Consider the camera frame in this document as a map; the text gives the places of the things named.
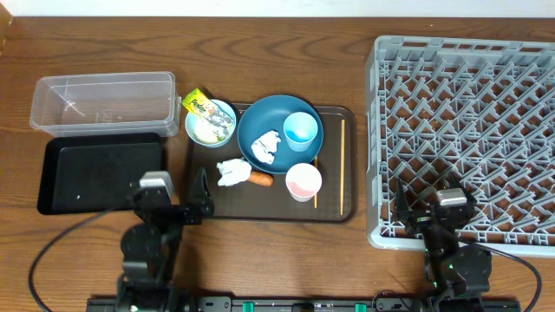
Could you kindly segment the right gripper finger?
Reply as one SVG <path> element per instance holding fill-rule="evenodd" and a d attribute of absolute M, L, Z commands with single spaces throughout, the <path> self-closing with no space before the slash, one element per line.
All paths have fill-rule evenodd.
<path fill-rule="evenodd" d="M 396 186 L 394 219 L 400 222 L 408 222 L 411 219 L 411 210 L 409 209 L 403 181 L 400 178 L 396 179 Z"/>
<path fill-rule="evenodd" d="M 452 189 L 459 188 L 463 192 L 467 192 L 465 186 L 460 182 L 460 179 L 453 172 L 448 174 L 448 184 Z"/>

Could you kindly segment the white tissue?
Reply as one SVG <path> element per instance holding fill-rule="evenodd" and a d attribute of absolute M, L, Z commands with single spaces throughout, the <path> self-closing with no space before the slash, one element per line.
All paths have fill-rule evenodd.
<path fill-rule="evenodd" d="M 218 186 L 232 186 L 245 182 L 251 176 L 251 164 L 241 159 L 229 159 L 217 164 L 221 175 Z"/>
<path fill-rule="evenodd" d="M 251 144 L 251 150 L 259 162 L 271 165 L 274 162 L 274 153 L 277 151 L 280 141 L 279 133 L 270 130 Z"/>

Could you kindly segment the yellow snack wrapper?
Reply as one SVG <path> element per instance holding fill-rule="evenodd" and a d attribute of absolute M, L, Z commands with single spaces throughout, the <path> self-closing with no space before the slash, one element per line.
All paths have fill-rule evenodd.
<path fill-rule="evenodd" d="M 199 88 L 190 92 L 182 101 L 182 105 L 217 131 L 227 132 L 232 127 L 232 117 L 219 105 L 209 100 Z"/>

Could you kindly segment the pink cup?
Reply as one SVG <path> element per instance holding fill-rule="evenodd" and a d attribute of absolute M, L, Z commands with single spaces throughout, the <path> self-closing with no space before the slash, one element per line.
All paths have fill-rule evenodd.
<path fill-rule="evenodd" d="M 321 173 L 319 191 L 323 184 Z M 307 202 L 314 197 L 315 193 L 315 168 L 308 163 L 294 165 L 285 175 L 285 184 L 290 195 L 298 202 Z"/>

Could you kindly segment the light blue cup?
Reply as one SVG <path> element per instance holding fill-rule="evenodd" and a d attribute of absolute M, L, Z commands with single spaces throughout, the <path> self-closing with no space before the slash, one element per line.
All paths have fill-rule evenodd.
<path fill-rule="evenodd" d="M 308 113 L 296 112 L 284 121 L 284 135 L 289 148 L 294 152 L 306 151 L 318 133 L 316 119 Z"/>

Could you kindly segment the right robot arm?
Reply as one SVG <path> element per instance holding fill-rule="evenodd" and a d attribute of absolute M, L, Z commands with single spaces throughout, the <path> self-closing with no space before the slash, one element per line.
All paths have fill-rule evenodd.
<path fill-rule="evenodd" d="M 401 179 L 396 180 L 394 220 L 409 234 L 421 234 L 425 274 L 434 290 L 411 303 L 412 311 L 483 311 L 481 295 L 490 289 L 492 255 L 476 245 L 460 246 L 455 231 L 473 215 L 475 197 L 451 175 L 425 210 L 413 210 Z"/>

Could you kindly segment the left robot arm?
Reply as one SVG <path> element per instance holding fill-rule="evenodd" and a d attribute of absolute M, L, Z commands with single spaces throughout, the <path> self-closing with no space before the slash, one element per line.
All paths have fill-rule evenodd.
<path fill-rule="evenodd" d="M 121 239 L 123 273 L 113 311 L 194 311 L 196 300 L 172 282 L 183 228 L 196 225 L 214 213 L 206 170 L 195 176 L 190 201 L 171 202 L 173 183 L 168 172 L 146 172 L 131 197 L 135 215 L 142 223 Z"/>

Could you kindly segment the grey dishwasher rack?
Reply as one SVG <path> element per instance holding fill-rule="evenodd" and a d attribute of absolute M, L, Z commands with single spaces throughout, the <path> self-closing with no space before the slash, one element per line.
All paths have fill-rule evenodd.
<path fill-rule="evenodd" d="M 421 209 L 455 175 L 477 205 L 467 240 L 554 254 L 554 46 L 380 36 L 365 64 L 367 238 L 421 250 L 393 218 L 395 182 Z"/>

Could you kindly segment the orange carrot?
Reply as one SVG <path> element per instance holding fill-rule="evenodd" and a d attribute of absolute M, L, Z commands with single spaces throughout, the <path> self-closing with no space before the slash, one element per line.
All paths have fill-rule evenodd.
<path fill-rule="evenodd" d="M 256 185 L 272 186 L 274 178 L 268 173 L 252 171 L 248 181 Z"/>

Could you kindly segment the dark brown serving tray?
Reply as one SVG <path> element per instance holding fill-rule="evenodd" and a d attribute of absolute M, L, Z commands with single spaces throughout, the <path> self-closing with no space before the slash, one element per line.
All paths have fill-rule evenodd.
<path fill-rule="evenodd" d="M 186 169 L 190 185 L 200 167 L 206 169 L 209 193 L 215 204 L 213 219 L 341 224 L 357 212 L 356 118 L 346 107 L 317 107 L 323 122 L 324 139 L 317 155 L 323 185 L 314 200 L 297 202 L 286 188 L 285 176 L 274 174 L 272 186 L 244 182 L 218 186 L 216 164 L 241 155 L 236 138 L 220 148 L 203 147 L 187 140 Z M 341 120 L 345 120 L 344 214 L 340 215 Z"/>

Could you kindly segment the light blue small bowl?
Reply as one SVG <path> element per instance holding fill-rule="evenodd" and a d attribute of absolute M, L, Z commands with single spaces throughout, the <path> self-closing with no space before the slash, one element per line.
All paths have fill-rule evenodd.
<path fill-rule="evenodd" d="M 232 117 L 232 128 L 225 139 L 218 140 L 216 135 L 210 129 L 209 125 L 193 113 L 188 113 L 186 115 L 184 125 L 186 127 L 186 132 L 188 136 L 195 143 L 208 148 L 218 148 L 225 145 L 234 135 L 237 125 L 237 116 L 236 110 L 231 104 L 228 104 L 227 102 L 221 100 L 212 100 L 212 102 L 216 103 L 220 108 L 222 108 Z"/>

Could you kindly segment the black rectangular bin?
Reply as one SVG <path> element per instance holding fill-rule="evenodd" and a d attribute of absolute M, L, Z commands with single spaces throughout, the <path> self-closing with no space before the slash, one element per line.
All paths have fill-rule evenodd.
<path fill-rule="evenodd" d="M 140 178 L 165 164 L 156 133 L 52 139 L 45 147 L 37 210 L 42 215 L 130 210 Z"/>

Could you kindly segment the long wooden chopstick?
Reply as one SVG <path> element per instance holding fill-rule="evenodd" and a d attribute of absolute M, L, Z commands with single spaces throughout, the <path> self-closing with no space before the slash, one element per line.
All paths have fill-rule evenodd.
<path fill-rule="evenodd" d="M 344 214 L 344 173 L 345 173 L 345 120 L 341 120 L 340 150 L 340 215 Z"/>

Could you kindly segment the short wooden chopstick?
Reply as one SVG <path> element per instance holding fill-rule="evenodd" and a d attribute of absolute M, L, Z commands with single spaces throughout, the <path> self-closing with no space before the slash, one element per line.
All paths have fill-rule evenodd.
<path fill-rule="evenodd" d="M 321 177 L 319 175 L 320 174 L 319 171 L 317 170 L 317 163 L 318 163 L 318 157 L 315 156 L 314 161 L 313 161 L 313 166 L 315 168 L 315 177 L 316 177 L 316 181 L 314 182 L 314 185 L 315 185 L 316 189 L 315 189 L 315 193 L 314 193 L 314 197 L 313 197 L 313 199 L 314 199 L 314 208 L 315 209 L 317 209 L 317 192 L 319 191 L 319 187 L 321 186 L 321 183 L 320 183 L 320 178 Z"/>

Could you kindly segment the clear plastic bin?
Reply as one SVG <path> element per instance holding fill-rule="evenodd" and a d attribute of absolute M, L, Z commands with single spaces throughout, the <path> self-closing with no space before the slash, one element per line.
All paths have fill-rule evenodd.
<path fill-rule="evenodd" d="M 180 97 L 170 72 L 62 75 L 41 78 L 29 124 L 54 137 L 180 130 Z"/>

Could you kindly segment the dark blue plate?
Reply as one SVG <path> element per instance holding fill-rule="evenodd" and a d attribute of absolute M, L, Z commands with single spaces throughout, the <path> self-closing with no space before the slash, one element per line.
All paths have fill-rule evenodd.
<path fill-rule="evenodd" d="M 317 124 L 316 137 L 303 152 L 295 152 L 288 146 L 284 132 L 286 118 L 297 112 L 309 114 Z M 281 141 L 277 143 L 277 151 L 273 153 L 274 161 L 266 164 L 255 157 L 251 145 L 270 131 L 278 132 Z M 291 95 L 271 95 L 256 101 L 242 113 L 237 138 L 239 150 L 254 167 L 264 172 L 285 174 L 292 166 L 310 163 L 319 154 L 324 139 L 323 123 L 315 108 L 308 102 Z"/>

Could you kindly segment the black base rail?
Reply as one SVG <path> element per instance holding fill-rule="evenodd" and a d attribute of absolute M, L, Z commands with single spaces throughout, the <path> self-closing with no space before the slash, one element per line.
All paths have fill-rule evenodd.
<path fill-rule="evenodd" d="M 384 312 L 384 311 L 425 311 L 411 309 L 413 303 L 409 298 L 378 297 L 369 301 L 364 300 L 308 300 L 308 299 L 231 299 L 228 296 L 205 296 L 196 299 L 196 303 L 187 304 L 184 308 L 173 311 L 198 311 L 198 312 L 291 312 L 291 311 L 313 311 L 313 312 Z M 442 302 L 447 306 L 441 307 L 441 311 L 473 311 L 470 307 L 456 309 L 455 301 Z M 510 300 L 487 300 L 482 302 L 484 311 L 491 312 L 513 312 L 521 311 L 518 302 Z M 114 298 L 89 298 L 87 301 L 87 312 L 116 311 Z"/>

